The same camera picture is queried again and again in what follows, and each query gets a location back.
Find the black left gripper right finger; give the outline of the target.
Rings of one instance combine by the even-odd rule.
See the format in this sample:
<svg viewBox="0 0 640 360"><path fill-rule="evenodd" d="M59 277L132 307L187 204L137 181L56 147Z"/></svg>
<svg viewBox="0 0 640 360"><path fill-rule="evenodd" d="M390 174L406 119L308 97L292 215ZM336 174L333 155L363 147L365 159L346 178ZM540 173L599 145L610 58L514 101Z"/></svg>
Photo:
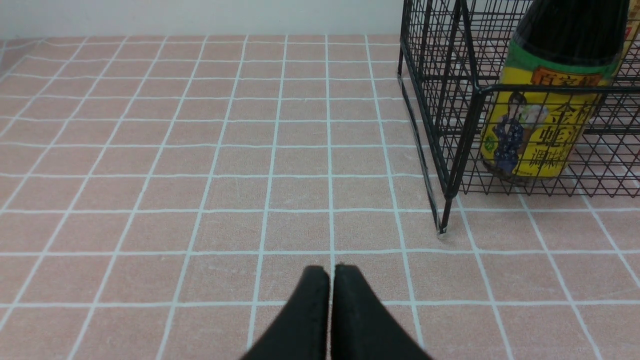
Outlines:
<svg viewBox="0 0 640 360"><path fill-rule="evenodd" d="M355 265L334 269L334 360L430 360L371 289Z"/></svg>

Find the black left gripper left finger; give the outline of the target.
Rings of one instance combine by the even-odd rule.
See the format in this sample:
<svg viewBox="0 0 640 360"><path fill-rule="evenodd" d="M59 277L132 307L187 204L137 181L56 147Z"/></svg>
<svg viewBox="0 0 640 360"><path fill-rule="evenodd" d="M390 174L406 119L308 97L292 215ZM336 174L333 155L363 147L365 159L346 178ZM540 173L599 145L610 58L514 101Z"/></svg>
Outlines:
<svg viewBox="0 0 640 360"><path fill-rule="evenodd" d="M324 360L330 277L323 267L302 271L294 292L243 360Z"/></svg>

